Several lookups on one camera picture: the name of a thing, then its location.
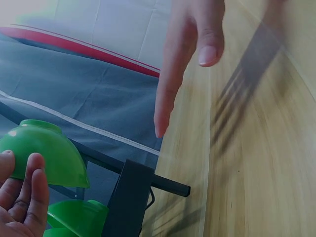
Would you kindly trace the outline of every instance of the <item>green plastic bowl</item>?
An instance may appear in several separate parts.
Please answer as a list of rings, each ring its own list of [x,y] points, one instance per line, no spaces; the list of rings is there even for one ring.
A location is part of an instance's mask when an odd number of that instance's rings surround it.
[[[0,153],[5,150],[12,150],[15,156],[13,178],[24,179],[29,155],[40,153],[45,159],[48,184],[90,186],[80,153],[56,125],[24,120],[0,140]]]
[[[79,237],[100,237],[109,209],[94,201],[67,200],[48,207],[52,228],[66,228]]]
[[[43,237],[78,237],[74,232],[66,228],[49,229],[44,232]]]

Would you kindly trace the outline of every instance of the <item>wooden table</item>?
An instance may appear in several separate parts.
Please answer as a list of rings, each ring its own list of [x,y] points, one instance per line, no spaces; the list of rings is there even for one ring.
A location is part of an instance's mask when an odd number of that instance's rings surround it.
[[[194,55],[156,174],[142,236],[316,236],[316,3],[227,0],[225,53]]]

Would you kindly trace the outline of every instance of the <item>white stripe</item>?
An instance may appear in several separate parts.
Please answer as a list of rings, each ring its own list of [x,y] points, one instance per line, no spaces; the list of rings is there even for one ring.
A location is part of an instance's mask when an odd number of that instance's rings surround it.
[[[3,25],[3,26],[5,26],[5,27],[10,27],[10,28],[17,28],[17,29],[26,29],[26,30],[31,30],[31,31],[34,31],[34,32],[39,32],[39,33],[43,33],[43,34],[50,35],[50,36],[55,36],[55,37],[58,37],[58,38],[61,38],[61,39],[64,39],[64,40],[72,41],[72,42],[75,42],[75,43],[78,43],[78,44],[87,46],[87,47],[89,47],[89,48],[93,48],[93,49],[96,49],[96,50],[98,50],[98,51],[101,51],[101,52],[110,54],[110,55],[115,56],[115,57],[117,57],[117,58],[123,59],[123,60],[125,60],[125,61],[130,62],[130,63],[133,63],[133,64],[135,64],[135,65],[138,65],[138,66],[141,66],[141,67],[143,67],[143,68],[149,69],[149,70],[151,70],[151,71],[153,71],[153,72],[156,72],[156,73],[159,73],[159,72],[160,72],[160,70],[157,70],[157,69],[155,69],[155,68],[152,68],[152,67],[149,67],[149,66],[147,66],[147,65],[145,65],[145,64],[142,64],[141,62],[139,62],[139,61],[137,61],[137,60],[136,60],[136,61],[133,61],[133,60],[131,60],[131,59],[129,59],[129,58],[126,58],[126,57],[124,57],[124,56],[122,56],[122,55],[119,55],[119,54],[116,54],[116,53],[114,53],[114,52],[110,52],[110,51],[104,50],[104,49],[102,49],[102,48],[100,48],[100,47],[98,47],[98,46],[94,46],[94,45],[91,45],[91,44],[84,43],[84,42],[82,42],[82,41],[78,41],[78,40],[73,39],[73,38],[69,38],[69,37],[67,37],[67,36],[62,36],[62,35],[59,35],[59,34],[56,34],[56,33],[53,33],[53,32],[48,32],[48,31],[41,30],[41,29],[35,29],[35,28],[32,28],[32,27],[28,27],[28,26],[18,26],[18,25],[12,25],[12,24],[5,24],[5,25]]]
[[[5,97],[5,98],[8,98],[8,99],[11,99],[11,100],[14,100],[14,101],[18,101],[18,102],[21,102],[21,103],[24,103],[24,104],[33,106],[33,107],[35,107],[35,108],[38,108],[38,109],[40,109],[40,110],[43,110],[43,111],[45,111],[45,112],[47,112],[47,113],[50,113],[50,114],[52,114],[52,115],[55,115],[55,116],[57,116],[57,117],[59,117],[59,118],[65,120],[65,121],[68,121],[68,122],[70,122],[70,123],[72,123],[72,124],[74,124],[74,125],[76,125],[76,126],[78,126],[78,127],[84,128],[84,129],[89,130],[89,131],[91,131],[91,132],[95,132],[95,133],[98,133],[98,134],[103,135],[103,136],[105,136],[105,137],[112,138],[113,140],[116,140],[116,141],[119,141],[119,142],[123,142],[123,143],[125,143],[125,144],[128,144],[128,145],[130,145],[130,146],[136,147],[136,148],[138,148],[138,149],[141,149],[141,150],[143,150],[143,151],[149,152],[149,153],[154,154],[154,155],[157,155],[157,156],[159,156],[159,154],[160,154],[160,152],[157,151],[157,150],[155,150],[155,149],[152,149],[152,148],[147,147],[147,146],[145,146],[145,145],[142,145],[142,144],[140,144],[140,143],[134,142],[134,141],[129,140],[129,139],[125,138],[125,137],[121,137],[121,136],[118,136],[118,135],[113,134],[113,133],[111,133],[111,132],[102,130],[102,129],[100,129],[100,128],[97,128],[97,127],[94,127],[94,126],[85,124],[85,123],[83,123],[83,122],[80,122],[80,121],[75,120],[75,119],[73,119],[73,118],[71,118],[71,117],[68,117],[68,116],[66,116],[66,115],[63,115],[63,114],[61,114],[60,112],[57,112],[57,111],[55,111],[55,110],[52,110],[52,109],[50,109],[50,108],[48,108],[48,107],[46,107],[46,106],[40,105],[40,104],[35,103],[35,102],[33,102],[33,101],[23,100],[23,99],[19,99],[19,98],[10,96],[10,95],[6,94],[5,92],[3,92],[3,91],[1,91],[1,90],[0,90],[0,95],[2,95],[2,96]]]

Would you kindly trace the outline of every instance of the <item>black bar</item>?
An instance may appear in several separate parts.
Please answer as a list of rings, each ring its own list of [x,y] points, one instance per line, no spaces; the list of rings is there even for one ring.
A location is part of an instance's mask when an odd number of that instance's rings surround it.
[[[56,190],[57,192],[71,198],[71,199],[77,199],[77,193],[65,188],[64,186],[59,185],[49,185],[50,188]]]
[[[147,206],[154,169],[126,160],[108,204],[103,237],[137,237]]]
[[[88,167],[88,161],[84,157],[85,156],[82,156],[82,159],[83,159],[85,168],[87,168]],[[76,193],[77,193],[76,198],[78,200],[84,200],[85,188],[76,187]]]
[[[16,110],[12,109],[8,105],[4,104],[3,102],[0,102],[0,111],[4,117],[11,120],[15,124],[20,124],[22,120],[29,119]],[[122,161],[107,156],[72,139],[69,140],[89,162],[111,170],[112,172],[115,172],[117,174],[121,173],[124,166],[124,163]],[[180,195],[182,197],[187,197],[190,194],[190,186],[157,175],[154,176],[152,186],[173,194]]]
[[[163,178],[158,175],[154,175],[152,186],[185,198],[189,196],[191,192],[190,186],[178,183],[170,179]]]

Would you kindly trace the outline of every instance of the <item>dark skin hand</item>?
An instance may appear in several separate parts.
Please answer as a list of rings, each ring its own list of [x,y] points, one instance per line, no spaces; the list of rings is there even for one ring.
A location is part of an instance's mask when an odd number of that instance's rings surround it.
[[[224,0],[172,0],[156,96],[154,122],[158,138],[169,126],[184,70],[195,50],[202,67],[220,60],[224,51],[224,12]]]
[[[14,154],[0,154],[0,237],[41,237],[47,222],[49,190],[40,154],[29,156],[24,180],[9,178]]]

